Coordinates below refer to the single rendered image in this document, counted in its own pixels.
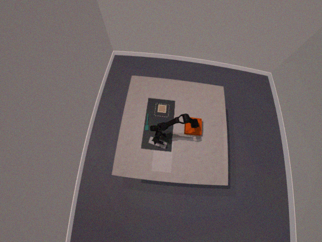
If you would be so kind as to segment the beige square tile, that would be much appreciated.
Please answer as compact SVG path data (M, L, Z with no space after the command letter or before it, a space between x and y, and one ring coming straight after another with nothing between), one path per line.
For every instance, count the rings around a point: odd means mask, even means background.
M158 112L166 113L166 107L167 107L167 105L158 104Z

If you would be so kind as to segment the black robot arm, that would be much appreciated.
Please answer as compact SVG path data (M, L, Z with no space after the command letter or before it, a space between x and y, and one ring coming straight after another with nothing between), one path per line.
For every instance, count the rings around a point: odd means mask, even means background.
M183 121L184 122L179 121L179 117L181 117L181 116L183 116ZM181 123L181 124L190 123L192 128L199 127L198 120L190 118L189 114L185 113L185 114L180 115L179 117L175 117L173 120L170 120L170 121L168 121L166 123L165 122L158 123L157 126L150 126L150 131L162 132L162 131L165 131L166 129L168 129L169 126L171 126L173 124L176 124L176 123ZM166 134L161 133L160 138L165 139Z

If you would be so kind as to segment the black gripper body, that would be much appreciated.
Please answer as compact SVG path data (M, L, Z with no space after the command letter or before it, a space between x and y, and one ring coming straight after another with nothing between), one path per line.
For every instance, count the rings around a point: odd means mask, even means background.
M155 142L159 142L159 137L160 137L161 133L162 133L162 132L158 132L158 131L156 131L156 134L155 134L155 136L156 136L156 137L154 137L154 138L153 138L153 141L155 141Z

